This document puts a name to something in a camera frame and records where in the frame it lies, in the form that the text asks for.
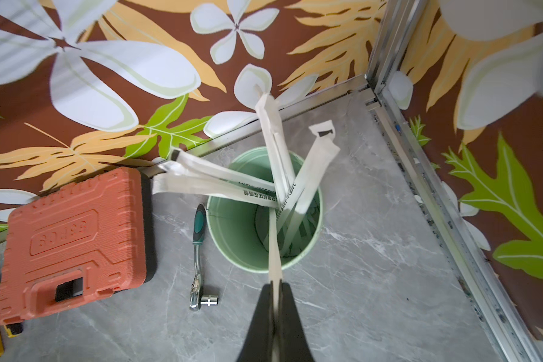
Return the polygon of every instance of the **metal frame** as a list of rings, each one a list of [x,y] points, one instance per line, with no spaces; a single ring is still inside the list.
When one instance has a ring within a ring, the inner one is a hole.
[[[391,72],[398,69],[426,3],[427,0],[388,1],[366,73],[374,92],[381,92]]]
[[[390,74],[398,69],[404,57],[426,3],[426,0],[389,0],[367,72],[368,84],[375,91],[377,101],[367,107],[383,128],[383,135],[390,140],[407,181],[423,200],[423,211],[432,222],[433,231],[442,238],[450,253],[449,259],[458,269],[457,277],[465,292],[470,293],[490,339],[502,352],[501,357],[514,362],[541,362],[543,359],[524,321],[472,239],[386,87]]]
[[[507,361],[543,361],[524,321],[472,239],[387,87],[377,94],[377,99],[377,105],[368,106],[398,155],[409,183],[421,197],[434,223],[433,230],[438,231],[449,251],[458,269],[457,277],[476,304],[475,309],[486,323],[493,344]]]

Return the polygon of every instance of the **white flower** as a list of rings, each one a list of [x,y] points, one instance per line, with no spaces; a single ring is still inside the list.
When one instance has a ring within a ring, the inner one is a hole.
[[[246,30],[266,30],[280,11],[273,8],[260,10],[240,21],[250,1],[227,0],[227,7],[232,14],[233,20],[215,4],[201,4],[191,11],[191,26],[198,34],[231,30],[229,34],[211,47],[210,54],[214,63],[223,64],[231,59],[235,50],[236,34],[239,34],[239,38],[241,38],[243,45],[251,56],[263,59],[265,51],[263,41],[255,34],[246,33]]]
[[[413,84],[404,73],[395,71],[388,80],[388,89],[401,110],[408,109],[411,103]]]
[[[439,3],[442,17],[451,30],[468,40],[495,40],[543,22],[543,1],[538,0],[439,0]],[[540,69],[543,69],[543,33],[478,62],[463,79],[456,109],[457,128],[473,130],[490,125],[536,92],[543,93]]]
[[[279,108],[295,103],[303,99],[316,83],[317,74],[309,75],[301,81],[294,83],[288,90],[277,97]],[[246,65],[237,76],[233,93],[237,100],[247,108],[254,110],[260,95],[272,90],[272,76],[267,69],[256,67],[253,64]],[[203,128],[203,132],[210,138],[227,133],[238,127],[258,119],[255,112],[225,111],[214,115]]]
[[[132,108],[89,70],[97,62],[148,93],[173,99],[195,90],[201,79],[179,52],[154,43],[104,40],[76,43],[79,35],[117,0],[53,0],[59,29],[39,0],[0,0],[0,15],[42,36],[35,40],[0,30],[0,84],[26,77],[57,54],[50,77],[54,108],[94,129],[118,132],[139,123]],[[60,47],[54,39],[65,40]]]
[[[0,189],[0,204],[11,204],[11,205],[25,205],[34,200],[38,199],[38,196],[35,193],[17,190],[17,189]],[[7,208],[0,210],[0,221],[7,222],[8,216],[16,208]]]

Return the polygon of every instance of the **floor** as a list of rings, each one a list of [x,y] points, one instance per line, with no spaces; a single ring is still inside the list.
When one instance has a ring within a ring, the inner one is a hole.
[[[313,141],[307,127],[327,119],[341,152],[321,184],[324,230],[284,271],[316,361],[499,361],[358,94],[285,122],[289,149],[305,156]],[[207,158],[227,165],[262,145],[256,134]],[[155,277],[25,322],[0,361],[234,361],[267,275],[233,266],[207,237],[205,292],[218,293],[220,304],[189,311],[192,223],[202,201],[155,197]]]

